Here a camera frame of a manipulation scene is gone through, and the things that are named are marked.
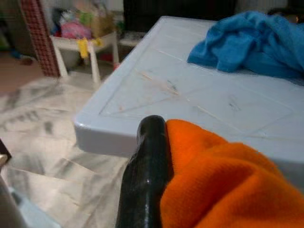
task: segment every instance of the blue cloth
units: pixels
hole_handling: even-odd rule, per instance
[[[304,25],[259,12],[237,14],[216,23],[191,51],[188,62],[226,72],[247,68],[269,76],[300,76]]]

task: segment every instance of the table surface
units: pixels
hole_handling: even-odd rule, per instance
[[[75,117],[80,148],[130,157],[139,122],[157,114],[304,162],[304,80],[188,64],[213,24],[162,17]]]

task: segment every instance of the grey floor pattern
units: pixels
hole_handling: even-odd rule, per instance
[[[64,228],[114,227],[127,162],[77,146],[72,117],[96,89],[89,77],[43,78],[0,97],[0,138],[13,155],[2,176]]]

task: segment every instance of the orange fabric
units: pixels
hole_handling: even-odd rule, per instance
[[[304,197],[254,149],[181,120],[167,122],[174,177],[163,228],[304,228]]]

